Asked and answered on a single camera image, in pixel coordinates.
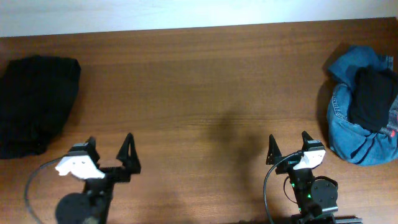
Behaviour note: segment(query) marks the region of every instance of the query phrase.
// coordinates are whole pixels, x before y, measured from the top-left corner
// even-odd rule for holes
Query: white background
[[[0,0],[0,36],[397,15],[398,0]]]

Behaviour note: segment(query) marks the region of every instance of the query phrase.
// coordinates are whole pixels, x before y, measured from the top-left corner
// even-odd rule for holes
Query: gray cable
[[[263,193],[263,195],[264,195],[264,204],[265,204],[265,206],[266,206],[267,216],[268,216],[269,222],[270,222],[271,224],[274,224],[274,221],[273,221],[273,219],[271,218],[271,214],[269,213],[268,204],[267,204],[267,194],[266,194],[266,190],[267,190],[267,181],[268,181],[268,177],[269,177],[269,175],[271,174],[271,172],[272,172],[281,162],[287,160],[288,158],[290,158],[290,157],[292,157],[292,156],[296,156],[296,155],[299,155],[299,154],[300,154],[299,152],[291,153],[290,155],[286,156],[285,158],[283,158],[283,159],[282,159],[281,161],[279,161],[278,163],[274,164],[274,165],[271,167],[271,169],[269,169],[269,171],[268,171],[268,173],[267,173],[267,175],[266,175],[266,178],[264,179],[264,185],[262,186],[262,193]]]
[[[45,164],[41,165],[39,168],[37,168],[35,171],[33,171],[33,173],[31,173],[31,175],[29,176],[29,179],[27,180],[27,183],[25,185],[25,192],[24,192],[24,200],[25,200],[25,207],[28,210],[28,212],[30,213],[30,215],[32,215],[32,218],[38,223],[38,224],[43,224],[43,222],[38,218],[38,216],[36,215],[36,213],[33,211],[32,206],[30,206],[29,203],[29,198],[28,198],[28,191],[29,191],[29,185],[32,182],[33,178],[35,176],[37,176],[37,174],[39,173],[40,170],[46,168],[49,165],[52,165],[58,161],[60,161],[62,159],[62,157],[54,159],[52,161],[46,162]]]

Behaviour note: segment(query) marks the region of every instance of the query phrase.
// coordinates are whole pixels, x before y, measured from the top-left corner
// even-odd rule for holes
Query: wood grain surface
[[[0,39],[1,67],[32,54],[78,59],[80,91],[68,123],[48,151],[0,161],[0,222],[33,223],[23,201],[28,175],[76,142],[97,139],[102,166],[134,134],[141,175],[119,184],[108,223],[264,221],[262,182],[268,136],[283,154],[300,133],[327,142],[334,83],[325,68],[350,44],[398,56],[396,19],[303,22],[200,29],[105,32]],[[337,215],[396,223],[398,163],[360,167],[327,150],[314,171],[339,183]],[[271,213],[298,213],[284,176],[267,186]],[[53,167],[32,183],[32,205],[55,223],[58,201],[83,182]],[[293,196],[291,189],[288,195]]]

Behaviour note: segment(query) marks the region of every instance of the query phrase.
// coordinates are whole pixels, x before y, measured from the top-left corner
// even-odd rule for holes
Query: black cloth
[[[0,78],[0,159],[45,152],[78,93],[76,59],[33,56],[9,62]]]
[[[355,76],[357,87],[349,109],[350,120],[370,131],[380,131],[389,120],[389,110],[398,93],[396,74],[372,67],[360,68]]]

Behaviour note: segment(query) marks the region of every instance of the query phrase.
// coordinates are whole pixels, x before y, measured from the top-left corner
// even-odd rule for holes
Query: blue denim cloth
[[[398,135],[392,138],[372,133],[348,121],[356,71],[369,65],[375,70],[392,70],[392,57],[376,55],[370,47],[352,47],[329,67],[333,79],[339,82],[333,90],[327,114],[330,149],[342,159],[361,166],[383,164],[398,158]]]

